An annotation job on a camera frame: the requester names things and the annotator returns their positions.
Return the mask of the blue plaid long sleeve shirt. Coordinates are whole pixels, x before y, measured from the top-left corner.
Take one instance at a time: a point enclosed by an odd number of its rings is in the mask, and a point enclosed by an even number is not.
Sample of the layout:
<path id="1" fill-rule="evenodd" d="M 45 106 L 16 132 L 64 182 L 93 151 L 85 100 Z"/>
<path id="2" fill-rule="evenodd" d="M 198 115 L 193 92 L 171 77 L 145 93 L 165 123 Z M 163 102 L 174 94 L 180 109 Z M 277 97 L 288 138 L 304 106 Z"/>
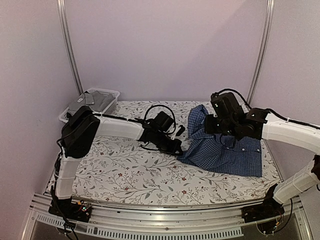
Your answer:
<path id="1" fill-rule="evenodd" d="M 262 177 L 261 141 L 250 137 L 236 140 L 233 136 L 205 133 L 208 114 L 202 104 L 191 109 L 187 120 L 190 146 L 177 159 L 209 172 Z"/>

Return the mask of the white plastic basket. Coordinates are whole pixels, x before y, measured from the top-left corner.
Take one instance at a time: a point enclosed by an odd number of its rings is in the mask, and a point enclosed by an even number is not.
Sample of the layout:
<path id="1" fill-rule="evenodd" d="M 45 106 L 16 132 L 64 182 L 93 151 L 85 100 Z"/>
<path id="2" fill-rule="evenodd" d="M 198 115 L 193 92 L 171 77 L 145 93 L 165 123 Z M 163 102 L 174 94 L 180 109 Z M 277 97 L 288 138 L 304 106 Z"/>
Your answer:
<path id="1" fill-rule="evenodd" d="M 111 115 L 115 110 L 120 92 L 117 90 L 90 88 L 70 102 L 58 119 L 67 123 L 82 106 L 89 107 L 93 112 Z"/>

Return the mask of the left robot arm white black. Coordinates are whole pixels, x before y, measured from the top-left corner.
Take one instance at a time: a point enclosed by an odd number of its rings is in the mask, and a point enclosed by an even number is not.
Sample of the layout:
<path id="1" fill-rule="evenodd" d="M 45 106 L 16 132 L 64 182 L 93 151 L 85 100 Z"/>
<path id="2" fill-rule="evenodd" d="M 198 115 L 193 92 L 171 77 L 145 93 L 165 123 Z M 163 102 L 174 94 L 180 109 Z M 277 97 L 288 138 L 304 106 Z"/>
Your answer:
<path id="1" fill-rule="evenodd" d="M 176 123 L 174 114 L 161 111 L 155 118 L 127 119 L 92 111 L 82 106 L 61 130 L 57 140 L 60 153 L 55 163 L 55 183 L 53 196 L 58 200 L 55 209 L 63 216 L 74 213 L 74 205 L 68 200 L 72 197 L 72 186 L 77 168 L 82 158 L 90 151 L 96 137 L 119 137 L 151 143 L 155 150 L 171 156 L 183 154 L 182 142 L 178 136 L 185 128 Z"/>

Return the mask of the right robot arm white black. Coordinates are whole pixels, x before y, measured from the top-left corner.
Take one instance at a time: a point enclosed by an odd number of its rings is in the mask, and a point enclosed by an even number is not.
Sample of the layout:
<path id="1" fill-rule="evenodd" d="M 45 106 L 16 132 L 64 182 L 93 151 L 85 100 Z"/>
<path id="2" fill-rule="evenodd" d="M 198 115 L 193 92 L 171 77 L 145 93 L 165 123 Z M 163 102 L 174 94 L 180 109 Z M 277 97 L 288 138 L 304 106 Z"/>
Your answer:
<path id="1" fill-rule="evenodd" d="M 310 123 L 283 117 L 270 108 L 249 108 L 244 112 L 234 94 L 215 92 L 211 95 L 215 114 L 205 117 L 207 134 L 272 140 L 304 148 L 314 153 L 314 158 L 302 170 L 282 183 L 275 185 L 271 198 L 259 206 L 262 218 L 269 218 L 292 197 L 320 183 L 320 128 Z"/>

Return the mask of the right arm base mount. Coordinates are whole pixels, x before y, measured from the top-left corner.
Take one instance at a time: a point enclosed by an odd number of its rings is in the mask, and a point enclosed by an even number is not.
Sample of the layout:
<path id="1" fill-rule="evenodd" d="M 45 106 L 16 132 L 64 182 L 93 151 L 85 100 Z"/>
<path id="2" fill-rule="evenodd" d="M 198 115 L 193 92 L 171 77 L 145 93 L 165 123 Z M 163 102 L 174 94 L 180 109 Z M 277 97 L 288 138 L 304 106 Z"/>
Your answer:
<path id="1" fill-rule="evenodd" d="M 283 205 L 271 198 L 265 199 L 260 204 L 243 207 L 241 209 L 241 218 L 244 219 L 245 223 L 251 223 L 280 216 L 284 213 Z"/>

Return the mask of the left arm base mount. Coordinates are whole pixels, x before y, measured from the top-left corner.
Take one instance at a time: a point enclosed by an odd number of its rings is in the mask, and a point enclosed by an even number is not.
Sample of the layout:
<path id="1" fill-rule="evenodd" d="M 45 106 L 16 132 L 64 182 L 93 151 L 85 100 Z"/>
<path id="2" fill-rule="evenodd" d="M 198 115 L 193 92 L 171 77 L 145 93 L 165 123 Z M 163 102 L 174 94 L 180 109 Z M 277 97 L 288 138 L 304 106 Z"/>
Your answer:
<path id="1" fill-rule="evenodd" d="M 72 202 L 72 199 L 53 199 L 48 212 L 52 215 L 88 223 L 92 214 L 92 205 L 80 200 Z"/>

